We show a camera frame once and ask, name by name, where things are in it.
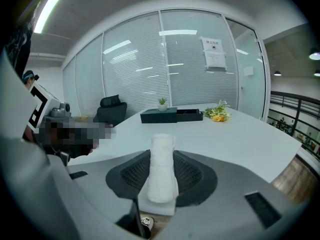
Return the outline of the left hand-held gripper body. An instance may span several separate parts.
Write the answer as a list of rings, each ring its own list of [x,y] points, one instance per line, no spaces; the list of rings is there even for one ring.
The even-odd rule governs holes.
[[[38,132],[43,122],[60,121],[71,117],[70,105],[57,99],[37,81],[30,87],[29,92],[37,102],[27,123],[33,132]]]

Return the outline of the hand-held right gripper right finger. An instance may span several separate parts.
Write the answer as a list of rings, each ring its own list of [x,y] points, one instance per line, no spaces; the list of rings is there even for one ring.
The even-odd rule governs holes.
[[[179,195],[162,240],[279,240],[306,208],[234,163],[175,151],[174,171]]]

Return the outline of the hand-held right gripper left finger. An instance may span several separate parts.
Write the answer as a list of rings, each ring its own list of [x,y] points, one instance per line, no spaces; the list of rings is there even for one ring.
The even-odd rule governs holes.
[[[95,209],[124,230],[150,237],[142,223],[138,195],[149,175],[150,151],[107,160],[69,165],[67,170],[80,192]]]

